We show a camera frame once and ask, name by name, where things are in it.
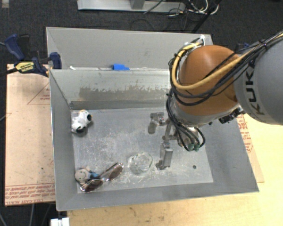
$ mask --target blue object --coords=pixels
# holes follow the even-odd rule
[[[130,70],[128,67],[125,67],[125,65],[122,64],[114,64],[112,66],[112,70]]]
[[[244,48],[248,48],[250,45],[248,43],[243,43]]]
[[[49,57],[52,60],[54,69],[62,69],[62,61],[60,55],[57,52],[52,52]]]
[[[31,73],[36,73],[47,77],[47,69],[39,63],[39,60],[36,57],[33,57],[32,61],[35,65],[35,68],[31,71]]]
[[[7,39],[5,39],[4,44],[8,51],[17,57],[19,61],[25,59],[25,55],[22,53],[21,48],[17,43],[17,34],[10,35]]]

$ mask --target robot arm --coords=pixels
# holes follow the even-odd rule
[[[163,137],[159,170],[170,167],[170,139],[187,151],[198,151],[205,144],[200,127],[213,120],[226,123],[247,113],[258,121],[283,125],[283,30],[239,53],[193,41],[175,54],[169,69],[170,136]]]

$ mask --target blue clamp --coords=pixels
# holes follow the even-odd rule
[[[17,43],[17,38],[18,36],[14,33],[10,35],[7,39],[5,39],[4,44],[8,51],[14,56],[16,56],[18,61],[21,61],[25,59],[25,55],[22,53],[22,50]]]
[[[18,37],[17,34],[10,35],[7,39],[5,39],[4,44],[8,51],[16,56],[17,62],[14,64],[15,69],[17,69],[20,73],[36,73],[43,76],[48,76],[47,68],[43,66],[41,63],[44,60],[53,62],[54,69],[61,69],[62,62],[60,59],[60,55],[57,52],[53,52],[50,54],[50,57],[39,61],[37,57],[30,57],[29,52],[29,36],[22,35]]]
[[[57,52],[52,52],[49,55],[49,58],[52,60],[54,69],[62,69],[62,61],[60,55]]]
[[[130,70],[128,67],[125,67],[125,65],[122,64],[114,64],[112,66],[112,70]]]

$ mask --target white toy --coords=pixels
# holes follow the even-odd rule
[[[94,173],[90,170],[89,167],[84,167],[75,171],[75,179],[81,184],[85,184],[91,177],[94,176]]]
[[[71,122],[71,131],[73,133],[83,133],[87,125],[91,122],[92,115],[86,110],[81,110],[79,115],[74,117]]]

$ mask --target cardboard sheet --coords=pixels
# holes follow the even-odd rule
[[[7,76],[5,205],[55,201],[49,79]]]

